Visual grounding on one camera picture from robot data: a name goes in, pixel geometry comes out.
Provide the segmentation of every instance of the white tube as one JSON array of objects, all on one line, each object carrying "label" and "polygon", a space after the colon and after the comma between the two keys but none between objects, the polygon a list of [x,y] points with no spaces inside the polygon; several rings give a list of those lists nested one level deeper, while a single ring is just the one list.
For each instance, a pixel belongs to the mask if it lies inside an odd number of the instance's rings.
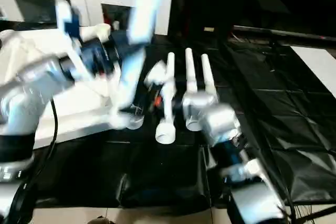
[{"label": "white tube", "polygon": [[176,129],[172,106],[172,100],[176,93],[174,69],[175,54],[170,52],[167,60],[166,83],[163,85],[160,93],[163,98],[164,119],[158,124],[155,133],[155,139],[161,144],[171,144],[175,141]]},{"label": "white tube", "polygon": [[217,95],[215,81],[214,81],[214,77],[213,77],[210,62],[209,62],[209,57],[207,54],[202,54],[201,57],[202,57],[205,91],[210,94]]},{"label": "white tube", "polygon": [[[159,0],[136,0],[135,8],[131,10],[127,31],[130,44],[150,43],[158,6]],[[132,104],[144,61],[144,49],[123,60],[118,89],[121,99],[118,108],[126,108]]]},{"label": "white tube", "polygon": [[128,25],[131,44],[151,41],[158,6],[159,0],[136,0]]},{"label": "white tube", "polygon": [[166,79],[170,80],[174,78],[174,74],[175,74],[175,54],[173,52],[170,52],[168,54],[168,60],[167,60]]},{"label": "white tube", "polygon": [[187,72],[187,92],[197,92],[195,65],[191,48],[185,50],[185,65]]}]

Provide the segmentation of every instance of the floor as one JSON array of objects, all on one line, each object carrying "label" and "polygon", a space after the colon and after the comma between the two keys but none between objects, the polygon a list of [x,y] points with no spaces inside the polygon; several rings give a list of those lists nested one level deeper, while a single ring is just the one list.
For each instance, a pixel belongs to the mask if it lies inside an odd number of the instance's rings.
[{"label": "floor", "polygon": [[[328,205],[313,206],[313,212],[329,207]],[[306,215],[300,207],[301,214]],[[225,209],[212,208],[203,212],[182,217],[163,217],[151,214],[146,209],[119,208],[53,208],[36,209],[31,224],[87,224],[98,216],[107,217],[116,224],[231,224]],[[316,224],[335,223],[336,214],[315,220]]]}]

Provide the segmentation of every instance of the black wire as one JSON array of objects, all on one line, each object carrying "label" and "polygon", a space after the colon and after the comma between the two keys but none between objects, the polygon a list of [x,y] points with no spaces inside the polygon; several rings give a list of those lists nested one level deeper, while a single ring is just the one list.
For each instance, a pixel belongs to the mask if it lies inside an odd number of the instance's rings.
[{"label": "black wire", "polygon": [[310,205],[310,207],[309,207],[309,211],[310,211],[310,214],[312,215],[312,214],[313,214],[313,206],[312,206],[312,205]]},{"label": "black wire", "polygon": [[54,152],[55,145],[56,145],[55,143],[56,143],[56,138],[57,138],[57,133],[58,133],[58,118],[57,118],[56,107],[55,107],[55,103],[54,103],[53,99],[51,99],[50,104],[51,104],[51,108],[53,109],[54,120],[55,120],[54,136],[52,137],[53,140],[51,140],[51,142],[49,144],[47,154],[46,154],[44,160],[42,161],[41,167],[39,168],[39,170],[37,171],[37,173],[33,177],[32,184],[34,184],[36,182],[38,176],[41,174],[41,172],[46,167],[47,163],[49,162],[49,160],[50,160],[50,158],[51,158],[51,156]]}]

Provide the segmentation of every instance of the robotic arm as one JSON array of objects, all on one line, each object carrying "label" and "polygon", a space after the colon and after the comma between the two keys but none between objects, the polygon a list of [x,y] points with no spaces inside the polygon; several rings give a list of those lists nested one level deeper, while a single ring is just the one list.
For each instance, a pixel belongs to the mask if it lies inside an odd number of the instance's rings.
[{"label": "robotic arm", "polygon": [[[26,179],[34,160],[35,131],[53,96],[82,78],[112,74],[114,63],[122,60],[118,93],[127,99],[112,98],[113,113],[118,115],[119,109],[130,105],[144,63],[144,45],[151,40],[158,4],[159,0],[137,0],[127,33],[110,35],[108,43],[114,50],[109,54],[98,38],[92,39],[82,43],[80,49],[74,46],[61,58],[51,55],[31,63],[0,87],[0,222],[31,220],[36,194]],[[207,56],[202,56],[206,89],[197,91],[195,71],[190,68],[191,49],[186,54],[188,88],[182,101],[186,127],[202,131],[212,149],[219,150],[218,164],[223,165],[222,173],[234,185],[232,199],[239,220],[232,217],[232,222],[257,224],[283,219],[282,201],[261,163],[257,159],[244,162],[234,145],[240,124],[233,109],[218,101],[212,74],[208,75],[211,69]]]}]

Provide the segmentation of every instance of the black tablecloth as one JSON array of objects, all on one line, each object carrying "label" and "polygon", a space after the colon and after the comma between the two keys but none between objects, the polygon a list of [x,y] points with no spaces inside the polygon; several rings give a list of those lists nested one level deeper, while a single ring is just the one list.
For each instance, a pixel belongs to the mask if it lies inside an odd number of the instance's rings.
[{"label": "black tablecloth", "polygon": [[[335,202],[335,98],[294,51],[168,42],[156,36],[147,48],[141,80],[172,51],[181,97],[186,47],[193,48],[200,89],[200,56],[208,53],[220,100],[233,106],[242,125],[239,141],[251,157],[263,161],[271,178],[281,178],[293,202]],[[136,102],[144,92],[140,81]],[[202,134],[186,130],[178,112],[176,141],[161,145],[154,137],[158,122],[147,115],[135,131],[111,130],[58,144],[40,177],[37,207],[170,206],[185,214],[225,206],[225,178],[218,176]],[[36,150],[37,162],[44,151]]]}]

